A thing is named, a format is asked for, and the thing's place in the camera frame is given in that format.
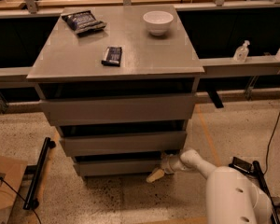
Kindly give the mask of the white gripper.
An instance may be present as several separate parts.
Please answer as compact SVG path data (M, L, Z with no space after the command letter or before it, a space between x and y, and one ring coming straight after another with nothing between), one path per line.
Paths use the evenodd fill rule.
M175 172L184 171L185 166L178 155L164 155L161 158L161 168L156 168L147 177L148 183L153 183L158 179L164 177L165 174L173 174Z

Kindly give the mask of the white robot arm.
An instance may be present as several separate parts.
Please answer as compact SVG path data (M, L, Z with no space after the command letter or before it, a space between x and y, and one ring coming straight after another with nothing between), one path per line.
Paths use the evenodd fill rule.
M207 224L270 224L273 205L263 190L236 169L215 166L192 148L164 155L147 182L188 172L190 168L195 168L206 180Z

